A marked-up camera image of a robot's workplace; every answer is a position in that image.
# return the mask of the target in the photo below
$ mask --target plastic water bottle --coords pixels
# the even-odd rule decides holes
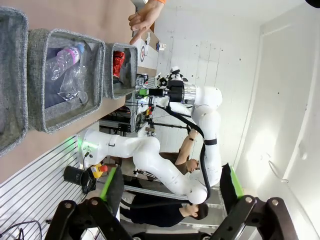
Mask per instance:
[[[61,77],[64,72],[75,65],[81,58],[85,47],[82,44],[69,46],[59,51],[56,57],[46,61],[45,80],[55,81]]]

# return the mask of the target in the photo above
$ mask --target plastic bag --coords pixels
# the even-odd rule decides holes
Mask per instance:
[[[86,66],[75,64],[64,75],[60,97],[69,103],[85,105],[88,102],[88,94],[84,91],[87,76]]]

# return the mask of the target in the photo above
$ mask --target human arm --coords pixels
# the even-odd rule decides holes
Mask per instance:
[[[197,134],[198,132],[196,130],[191,129],[189,135],[186,136],[180,148],[179,156],[175,161],[175,165],[184,164],[187,161],[187,158],[190,155],[190,151],[194,144],[194,140]]]
[[[138,31],[131,39],[130,44],[134,44],[144,32],[151,27],[151,25],[159,17],[162,8],[165,6],[165,0],[149,0],[142,9],[135,14],[129,16],[129,26],[132,31]]]

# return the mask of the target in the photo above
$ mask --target target sticker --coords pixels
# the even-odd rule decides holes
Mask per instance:
[[[142,46],[142,48],[141,48],[140,60],[141,60],[141,62],[143,62],[145,60],[145,46]]]

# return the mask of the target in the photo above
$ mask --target dark shirt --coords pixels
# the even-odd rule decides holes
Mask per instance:
[[[134,197],[132,204],[151,204],[163,201],[171,202],[174,200],[159,196],[138,194]],[[182,205],[180,203],[147,208],[131,208],[130,219],[135,224],[149,224],[158,227],[172,227],[180,223],[184,219],[184,217],[180,213],[180,208],[182,208]]]
[[[170,160],[183,175],[186,175],[186,173],[188,172],[187,162],[179,165],[175,164],[179,157],[179,152],[159,152],[159,154],[162,158]]]

